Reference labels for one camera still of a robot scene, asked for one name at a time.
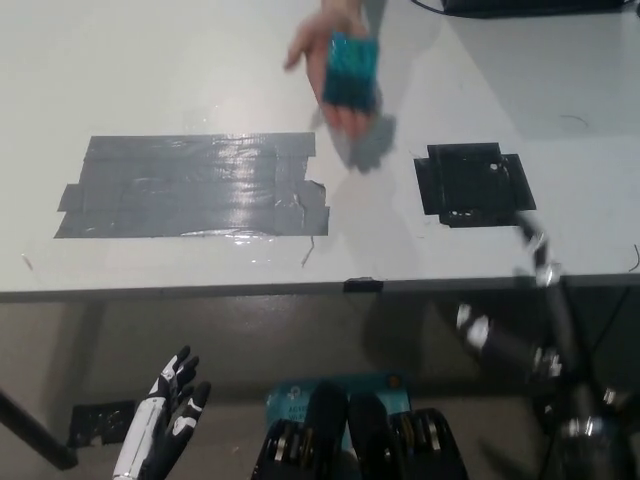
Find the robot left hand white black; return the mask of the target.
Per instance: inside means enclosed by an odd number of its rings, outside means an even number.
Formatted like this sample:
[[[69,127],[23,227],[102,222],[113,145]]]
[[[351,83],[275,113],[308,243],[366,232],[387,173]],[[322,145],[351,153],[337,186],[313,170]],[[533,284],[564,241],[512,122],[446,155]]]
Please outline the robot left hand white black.
[[[211,384],[193,386],[199,358],[188,346],[162,369],[138,405],[115,464],[114,479],[168,477],[191,440]]]

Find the person's bare hand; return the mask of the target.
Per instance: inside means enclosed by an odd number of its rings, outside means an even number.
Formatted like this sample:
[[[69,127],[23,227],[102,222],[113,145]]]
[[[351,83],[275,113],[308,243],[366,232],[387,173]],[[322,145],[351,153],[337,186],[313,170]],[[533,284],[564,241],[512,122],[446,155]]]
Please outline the person's bare hand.
[[[386,7],[385,1],[322,1],[318,10],[298,26],[284,62],[287,71],[305,63],[317,102],[311,127],[326,126],[345,166],[363,174],[381,166],[393,144],[396,119],[382,112],[381,91],[375,93],[376,104],[367,112],[323,101],[329,41],[335,32],[377,39]]]

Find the robot right hand white black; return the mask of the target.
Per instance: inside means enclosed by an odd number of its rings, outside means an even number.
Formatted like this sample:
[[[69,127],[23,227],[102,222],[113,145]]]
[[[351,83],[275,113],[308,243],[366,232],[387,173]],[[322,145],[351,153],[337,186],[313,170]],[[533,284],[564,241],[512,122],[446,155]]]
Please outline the robot right hand white black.
[[[591,360],[585,346],[562,269],[555,261],[548,235],[524,213],[516,225],[530,249],[534,273],[528,280],[546,311],[546,340],[537,346],[505,330],[497,318],[477,303],[461,303],[456,331],[463,343],[481,358],[512,366],[534,377],[557,379],[565,384],[587,383]]]

